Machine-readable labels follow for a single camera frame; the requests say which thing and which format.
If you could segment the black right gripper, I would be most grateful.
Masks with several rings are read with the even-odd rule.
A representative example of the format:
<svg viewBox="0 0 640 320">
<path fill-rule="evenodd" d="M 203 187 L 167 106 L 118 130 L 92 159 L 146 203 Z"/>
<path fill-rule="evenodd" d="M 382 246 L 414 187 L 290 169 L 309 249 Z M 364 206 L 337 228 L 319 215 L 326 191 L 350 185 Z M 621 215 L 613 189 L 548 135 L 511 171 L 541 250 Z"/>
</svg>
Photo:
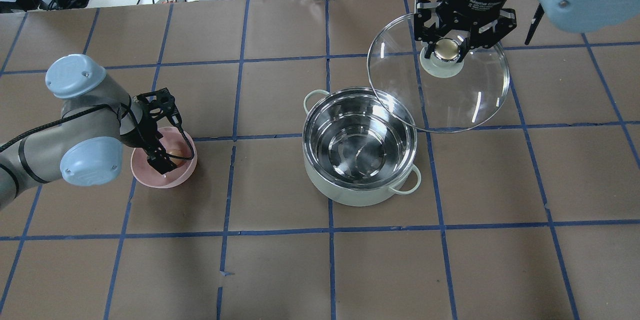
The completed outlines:
<svg viewBox="0 0 640 320">
<path fill-rule="evenodd" d="M 467 31 L 461 44 L 460 62 L 476 49 L 489 49 L 517 27 L 515 10 L 504 8 L 507 0 L 415 0 L 414 40 L 423 43 L 423 59 L 430 59 L 435 44 L 450 31 Z"/>
</svg>

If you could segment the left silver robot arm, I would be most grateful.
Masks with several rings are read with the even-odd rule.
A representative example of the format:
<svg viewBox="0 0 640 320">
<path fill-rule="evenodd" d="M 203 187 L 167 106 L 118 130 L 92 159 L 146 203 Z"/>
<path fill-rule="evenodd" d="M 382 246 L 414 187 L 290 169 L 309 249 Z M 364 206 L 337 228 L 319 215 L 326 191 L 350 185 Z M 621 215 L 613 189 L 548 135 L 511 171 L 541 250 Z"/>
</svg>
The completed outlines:
<svg viewBox="0 0 640 320">
<path fill-rule="evenodd" d="M 59 179 L 77 187 L 113 181 L 122 170 L 124 147 L 142 149 L 159 174 L 178 167 L 158 129 L 159 119 L 181 121 L 168 89 L 131 96 L 87 55 L 56 60 L 45 85 L 62 100 L 61 118 L 2 144 L 2 208 L 26 190 Z"/>
</svg>

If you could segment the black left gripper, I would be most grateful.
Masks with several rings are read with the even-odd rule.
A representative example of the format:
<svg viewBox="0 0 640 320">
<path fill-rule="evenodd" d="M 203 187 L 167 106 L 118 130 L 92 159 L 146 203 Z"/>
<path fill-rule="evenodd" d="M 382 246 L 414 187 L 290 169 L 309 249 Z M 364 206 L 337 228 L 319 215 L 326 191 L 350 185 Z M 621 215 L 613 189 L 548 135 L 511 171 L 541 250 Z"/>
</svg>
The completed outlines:
<svg viewBox="0 0 640 320">
<path fill-rule="evenodd" d="M 177 165 L 170 160 L 167 152 L 163 149 L 160 143 L 162 134 L 158 131 L 160 119 L 167 119 L 171 125 L 176 125 L 175 97 L 170 94 L 167 88 L 164 88 L 138 94 L 132 100 L 141 110 L 141 115 L 136 117 L 135 129 L 141 139 L 142 148 L 147 151 L 148 165 L 160 175 L 175 170 Z"/>
</svg>

